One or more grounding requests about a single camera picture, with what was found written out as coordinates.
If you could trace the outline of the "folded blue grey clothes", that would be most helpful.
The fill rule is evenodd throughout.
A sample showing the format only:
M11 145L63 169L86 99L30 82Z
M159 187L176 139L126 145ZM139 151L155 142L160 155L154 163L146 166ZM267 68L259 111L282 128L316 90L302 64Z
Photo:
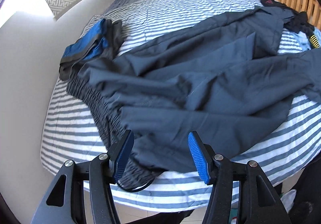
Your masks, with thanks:
M101 19L83 37L65 48L59 64L60 80L69 79L76 63L84 64L100 56L114 59L123 43L122 21Z

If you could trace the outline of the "black clad operator leg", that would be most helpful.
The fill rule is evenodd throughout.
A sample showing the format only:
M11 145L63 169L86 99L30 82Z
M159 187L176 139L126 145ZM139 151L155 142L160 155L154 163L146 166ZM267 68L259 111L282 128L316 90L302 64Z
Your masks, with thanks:
M320 223L320 155L305 167L282 202L291 223Z

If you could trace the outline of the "light blue denim jeans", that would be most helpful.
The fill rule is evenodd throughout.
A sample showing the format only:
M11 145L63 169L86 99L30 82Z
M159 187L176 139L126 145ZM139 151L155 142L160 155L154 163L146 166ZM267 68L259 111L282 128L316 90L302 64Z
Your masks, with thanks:
M312 49L312 46L308 37L303 32L295 33L295 32L289 31L288 29L284 29L282 36L288 37L294 43L299 45L300 51L307 51Z

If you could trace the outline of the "blue white striped bedspread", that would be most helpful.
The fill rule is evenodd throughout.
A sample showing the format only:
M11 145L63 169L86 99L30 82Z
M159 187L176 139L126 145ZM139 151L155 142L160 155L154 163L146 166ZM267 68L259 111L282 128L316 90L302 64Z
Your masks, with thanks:
M205 206L188 134L273 184L320 154L320 36L274 0L116 0L68 46L47 111L41 162L57 173L131 130L116 202L175 212Z

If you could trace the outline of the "black garment with yellow stripes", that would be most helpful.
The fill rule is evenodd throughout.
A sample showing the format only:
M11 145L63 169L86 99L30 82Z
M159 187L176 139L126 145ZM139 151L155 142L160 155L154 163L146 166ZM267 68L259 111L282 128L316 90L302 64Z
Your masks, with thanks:
M307 49L320 48L320 37L318 36L320 33L318 34L315 27L309 23L307 12L298 12L275 0L260 0L260 2L264 7L278 7L282 10L290 10L293 17L284 24L284 27L298 35L300 32L306 35L307 40L304 40L303 49L306 45L309 45Z

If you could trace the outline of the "dark blue trousers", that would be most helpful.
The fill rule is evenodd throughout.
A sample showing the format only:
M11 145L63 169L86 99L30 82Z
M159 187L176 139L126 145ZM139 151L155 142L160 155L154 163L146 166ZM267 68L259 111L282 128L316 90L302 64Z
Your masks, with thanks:
M112 60L75 64L67 92L90 109L110 147L135 141L118 184L134 190L162 172L192 172L188 134L233 158L282 123L294 94L320 101L320 49L278 54L290 10L225 12Z

